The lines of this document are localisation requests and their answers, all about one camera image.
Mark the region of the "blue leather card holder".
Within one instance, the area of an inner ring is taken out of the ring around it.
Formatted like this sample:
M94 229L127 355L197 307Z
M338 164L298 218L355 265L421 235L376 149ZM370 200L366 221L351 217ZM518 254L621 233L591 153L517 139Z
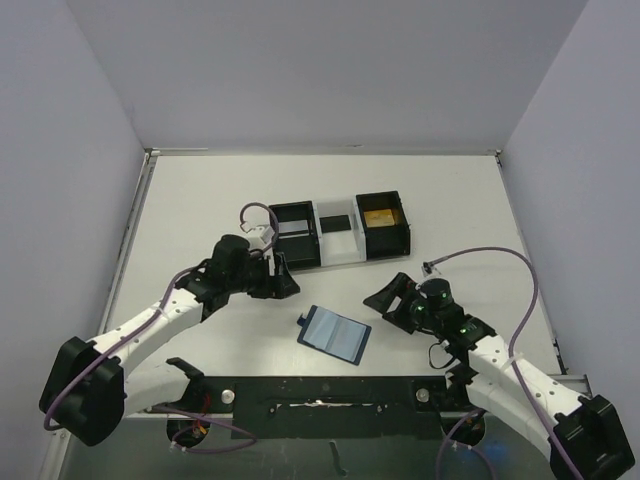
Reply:
M297 343L351 365L361 363L372 327L312 305L297 320Z

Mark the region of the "black card from holder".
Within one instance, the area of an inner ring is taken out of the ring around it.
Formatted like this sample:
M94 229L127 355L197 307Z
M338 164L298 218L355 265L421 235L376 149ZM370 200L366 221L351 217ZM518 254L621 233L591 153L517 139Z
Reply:
M348 215L334 215L320 218L320 228L323 234L349 231L351 229Z

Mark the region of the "gold striped card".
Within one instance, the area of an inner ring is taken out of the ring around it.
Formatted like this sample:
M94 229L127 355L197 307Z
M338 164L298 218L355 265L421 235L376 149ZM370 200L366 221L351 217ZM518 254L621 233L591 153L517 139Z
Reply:
M386 228L397 224L395 212L392 209L367 210L364 212L366 227Z

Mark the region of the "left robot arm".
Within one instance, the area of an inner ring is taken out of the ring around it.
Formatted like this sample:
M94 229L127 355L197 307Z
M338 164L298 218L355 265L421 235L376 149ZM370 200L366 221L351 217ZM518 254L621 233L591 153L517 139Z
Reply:
M256 253L246 238L222 236L211 257L178 272L158 302L113 330L60 347L39 401L45 430L64 429L95 446L131 414L191 399L202 374L186 361L172 358L143 374L137 367L234 294L281 300L299 291L283 254Z

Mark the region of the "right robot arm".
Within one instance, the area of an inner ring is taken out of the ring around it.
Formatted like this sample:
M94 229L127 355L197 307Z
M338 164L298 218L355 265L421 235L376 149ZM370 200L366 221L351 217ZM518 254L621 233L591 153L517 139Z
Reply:
M618 479L635 457L613 404L548 376L481 319L457 304L443 278L416 283L397 274L364 305L409 334L443 342L457 360L449 381L469 403L499 418L535 446L558 479Z

